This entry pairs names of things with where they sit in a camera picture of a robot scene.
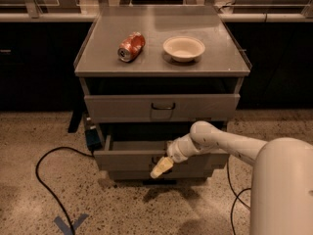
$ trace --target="red soda can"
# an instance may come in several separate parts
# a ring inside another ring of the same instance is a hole
[[[119,45],[117,51],[119,59],[124,62],[130,62],[134,60],[144,48],[145,44],[145,37],[141,33],[131,33]]]

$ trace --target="speckled floor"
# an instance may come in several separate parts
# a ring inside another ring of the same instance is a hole
[[[67,133],[71,113],[0,113],[0,234],[70,234],[60,207],[35,177],[47,151],[70,146],[89,153],[82,124]],[[240,110],[228,131],[264,140],[289,136],[313,144],[312,110]],[[230,159],[237,192],[250,186],[251,167]],[[113,182],[95,161],[61,150],[40,167],[43,180],[60,196],[76,234],[232,234],[234,201],[226,168],[205,182],[172,186]],[[243,195],[249,200],[249,193]],[[237,234],[248,234],[249,210],[236,204]]]

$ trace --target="bowl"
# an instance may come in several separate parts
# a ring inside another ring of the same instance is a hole
[[[163,43],[163,50],[177,62],[191,62],[200,58],[205,46],[194,37],[175,36]]]

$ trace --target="black wire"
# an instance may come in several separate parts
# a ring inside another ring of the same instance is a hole
[[[226,163],[226,170],[227,170],[227,179],[228,179],[228,183],[229,183],[229,186],[231,187],[231,190],[232,192],[234,193],[235,197],[237,198],[238,197],[238,194],[235,192],[234,188],[233,188],[233,185],[232,185],[232,182],[231,182],[231,177],[230,177],[230,173],[229,173],[229,158],[227,160],[227,163]],[[250,210],[250,206],[247,205],[244,201],[242,201],[242,199],[238,198],[238,200],[248,209]]]
[[[237,200],[239,199],[239,197],[243,194],[243,192],[245,191],[248,191],[248,190],[251,190],[251,188],[246,188],[244,190],[242,190],[237,196],[236,196],[236,199],[232,205],[232,209],[231,209],[231,224],[232,224],[232,229],[233,229],[233,233],[234,235],[236,235],[236,231],[235,231],[235,226],[234,226],[234,219],[233,219],[233,215],[234,215],[234,207],[235,207],[235,204],[237,202]]]
[[[39,176],[39,167],[40,167],[40,164],[41,162],[51,153],[53,152],[56,152],[58,150],[71,150],[71,151],[74,151],[75,153],[78,153],[82,156],[85,156],[85,157],[88,157],[88,158],[94,158],[93,155],[88,155],[88,154],[85,154],[85,153],[82,153],[74,148],[71,148],[71,147],[67,147],[67,146],[61,146],[61,147],[57,147],[57,148],[54,148],[52,150],[50,150],[49,152],[47,152],[44,156],[41,157],[41,159],[38,161],[37,165],[36,165],[36,177],[38,179],[38,181],[50,192],[50,194],[55,198],[55,200],[58,202],[59,206],[61,207],[62,211],[64,212],[64,214],[66,215],[67,217],[67,222],[69,224],[69,228],[70,228],[70,231],[72,233],[72,235],[75,235],[75,229],[70,221],[70,218],[69,218],[69,215],[67,213],[67,210],[66,208],[64,207],[64,205],[61,203],[60,199],[58,198],[58,196],[50,189],[50,187],[48,185],[46,185],[42,179],[40,178]]]

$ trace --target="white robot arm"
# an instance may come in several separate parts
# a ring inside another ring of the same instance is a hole
[[[205,121],[174,140],[151,172],[222,149],[253,166],[250,235],[313,234],[313,146],[301,140],[270,142],[221,131]]]

